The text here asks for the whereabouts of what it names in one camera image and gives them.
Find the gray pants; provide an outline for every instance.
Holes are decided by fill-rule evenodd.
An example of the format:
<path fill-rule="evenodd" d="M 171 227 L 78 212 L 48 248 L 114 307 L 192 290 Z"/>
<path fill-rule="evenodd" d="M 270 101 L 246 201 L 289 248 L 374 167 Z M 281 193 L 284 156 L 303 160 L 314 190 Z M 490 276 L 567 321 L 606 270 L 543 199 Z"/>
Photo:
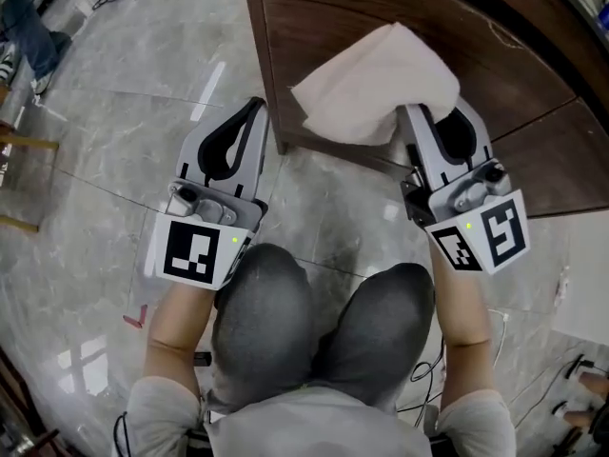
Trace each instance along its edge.
<path fill-rule="evenodd" d="M 391 411 L 425 346 L 434 288 L 417 264 L 375 274 L 318 344 L 305 271 L 286 250 L 262 244 L 247 251 L 216 307 L 212 408 L 236 411 L 309 384 Z"/>

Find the sleeve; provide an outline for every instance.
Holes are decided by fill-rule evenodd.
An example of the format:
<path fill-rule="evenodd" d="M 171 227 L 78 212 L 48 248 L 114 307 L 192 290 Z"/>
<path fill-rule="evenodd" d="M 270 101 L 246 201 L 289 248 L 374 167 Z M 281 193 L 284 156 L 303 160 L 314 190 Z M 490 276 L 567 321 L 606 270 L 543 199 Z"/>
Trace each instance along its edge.
<path fill-rule="evenodd" d="M 125 423 L 120 417 L 116 423 L 112 456 L 128 457 L 127 443 L 132 457 L 183 455 L 185 434 L 198 426 L 200 414 L 201 402 L 184 386 L 164 377 L 142 378 L 131 390 Z"/>
<path fill-rule="evenodd" d="M 438 431 L 461 457 L 516 457 L 516 431 L 495 390 L 475 391 L 449 405 L 440 413 Z"/>

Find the white wall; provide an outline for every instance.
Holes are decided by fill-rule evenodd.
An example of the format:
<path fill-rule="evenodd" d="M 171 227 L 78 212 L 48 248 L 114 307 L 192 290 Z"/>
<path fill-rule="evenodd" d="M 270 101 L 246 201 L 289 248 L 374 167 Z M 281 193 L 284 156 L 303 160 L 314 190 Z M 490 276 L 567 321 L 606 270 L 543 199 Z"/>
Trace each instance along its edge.
<path fill-rule="evenodd" d="M 570 221 L 569 286 L 554 329 L 609 346 L 609 211 Z"/>

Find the white towel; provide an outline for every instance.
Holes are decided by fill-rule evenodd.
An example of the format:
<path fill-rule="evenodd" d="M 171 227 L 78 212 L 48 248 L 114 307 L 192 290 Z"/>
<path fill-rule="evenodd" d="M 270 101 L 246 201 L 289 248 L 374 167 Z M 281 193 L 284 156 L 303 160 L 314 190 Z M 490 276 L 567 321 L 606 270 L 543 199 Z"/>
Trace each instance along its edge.
<path fill-rule="evenodd" d="M 379 146 L 391 140 L 395 108 L 424 104 L 436 122 L 459 97 L 459 81 L 419 37 L 402 24 L 369 33 L 292 89 L 303 125 L 335 142 Z"/>

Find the dark wood surface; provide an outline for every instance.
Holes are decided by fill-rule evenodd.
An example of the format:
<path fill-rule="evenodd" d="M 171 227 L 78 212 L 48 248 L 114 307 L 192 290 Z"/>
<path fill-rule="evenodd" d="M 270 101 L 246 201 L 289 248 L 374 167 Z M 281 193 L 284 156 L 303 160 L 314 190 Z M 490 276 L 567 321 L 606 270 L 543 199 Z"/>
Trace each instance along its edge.
<path fill-rule="evenodd" d="M 493 144 L 529 216 L 609 208 L 609 137 L 581 100 Z"/>
<path fill-rule="evenodd" d="M 403 178 L 400 144 L 325 141 L 302 127 L 290 92 L 367 33 L 399 21 L 458 76 L 529 216 L 609 208 L 609 137 L 599 123 L 609 117 L 609 60 L 565 0 L 247 1 L 280 151 L 293 144 Z"/>
<path fill-rule="evenodd" d="M 263 5 L 263 0 L 247 0 L 247 9 L 249 11 L 251 27 L 254 30 L 254 42 L 256 43 L 256 51 L 258 52 L 258 62 L 260 63 L 263 82 L 265 83 L 266 101 L 268 103 L 270 119 L 273 124 L 273 129 L 275 130 L 277 151 L 280 154 L 285 154 L 287 144 L 284 140 L 282 140 L 277 131 L 279 129 L 279 108 L 277 106 L 277 97 L 275 95 L 273 67 L 268 50 L 265 8 Z"/>
<path fill-rule="evenodd" d="M 278 94 L 376 27 L 402 22 L 455 72 L 491 138 L 575 97 L 506 28 L 461 0 L 265 0 L 265 15 Z"/>
<path fill-rule="evenodd" d="M 573 83 L 571 86 L 576 94 L 589 101 L 595 107 L 595 112 L 603 111 L 604 116 L 600 113 L 599 117 L 605 120 L 609 110 L 608 45 L 590 30 L 589 22 L 567 0 L 501 1 L 538 29 L 563 54 L 566 61 L 580 74 L 581 86 L 590 89 L 590 92 L 579 89 L 580 86 Z M 560 70 L 563 77 L 566 72 L 566 66 Z"/>

